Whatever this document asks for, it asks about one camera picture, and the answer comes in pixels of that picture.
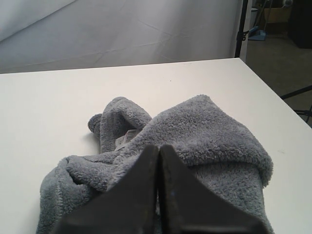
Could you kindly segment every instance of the wrinkled fabric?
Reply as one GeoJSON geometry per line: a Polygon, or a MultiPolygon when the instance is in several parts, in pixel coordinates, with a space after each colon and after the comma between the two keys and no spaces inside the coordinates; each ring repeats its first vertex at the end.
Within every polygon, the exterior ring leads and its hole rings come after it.
{"type": "Polygon", "coordinates": [[[206,187],[260,218],[273,233],[262,193],[273,173],[272,160],[252,133],[209,97],[196,96],[153,119],[135,103],[117,97],[88,126],[100,139],[101,154],[67,157],[46,176],[40,189],[37,234],[47,234],[62,215],[111,189],[148,144],[173,145],[206,187]],[[131,129],[140,133],[114,151],[115,139],[131,129]]]}

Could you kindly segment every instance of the white backdrop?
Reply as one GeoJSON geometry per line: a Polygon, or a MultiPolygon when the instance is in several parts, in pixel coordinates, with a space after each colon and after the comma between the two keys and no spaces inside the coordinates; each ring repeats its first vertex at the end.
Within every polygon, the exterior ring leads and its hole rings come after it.
{"type": "Polygon", "coordinates": [[[0,73],[232,58],[241,3],[76,0],[1,41],[0,73]]]}

